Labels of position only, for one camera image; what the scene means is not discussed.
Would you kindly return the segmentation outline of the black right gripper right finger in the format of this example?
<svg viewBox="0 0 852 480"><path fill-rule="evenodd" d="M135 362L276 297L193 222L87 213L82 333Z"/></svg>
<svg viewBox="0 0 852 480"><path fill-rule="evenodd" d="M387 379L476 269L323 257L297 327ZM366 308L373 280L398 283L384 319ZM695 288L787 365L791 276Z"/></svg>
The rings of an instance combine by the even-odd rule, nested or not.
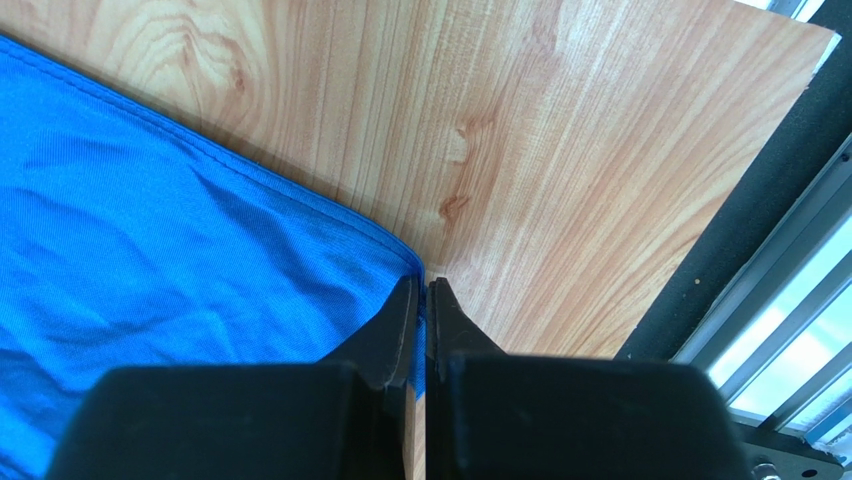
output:
<svg viewBox="0 0 852 480"><path fill-rule="evenodd" d="M430 479L747 479L708 377L678 364L512 355L427 296Z"/></svg>

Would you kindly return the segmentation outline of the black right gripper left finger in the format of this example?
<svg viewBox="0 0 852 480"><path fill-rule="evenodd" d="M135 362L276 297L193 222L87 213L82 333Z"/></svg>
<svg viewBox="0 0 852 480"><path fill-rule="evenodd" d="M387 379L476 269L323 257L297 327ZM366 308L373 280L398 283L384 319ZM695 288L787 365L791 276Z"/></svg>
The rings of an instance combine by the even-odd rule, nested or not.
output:
<svg viewBox="0 0 852 480"><path fill-rule="evenodd" d="M50 479L408 479L420 283L312 364L128 367L87 394Z"/></svg>

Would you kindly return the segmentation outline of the blue cloth napkin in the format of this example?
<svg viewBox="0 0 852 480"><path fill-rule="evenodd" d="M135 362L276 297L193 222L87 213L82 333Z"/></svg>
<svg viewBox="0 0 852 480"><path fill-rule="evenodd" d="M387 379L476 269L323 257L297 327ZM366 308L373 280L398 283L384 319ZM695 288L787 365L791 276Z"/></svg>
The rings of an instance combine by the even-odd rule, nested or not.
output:
<svg viewBox="0 0 852 480"><path fill-rule="evenodd" d="M418 256L373 221L1 41L1 475L125 365L313 362Z"/></svg>

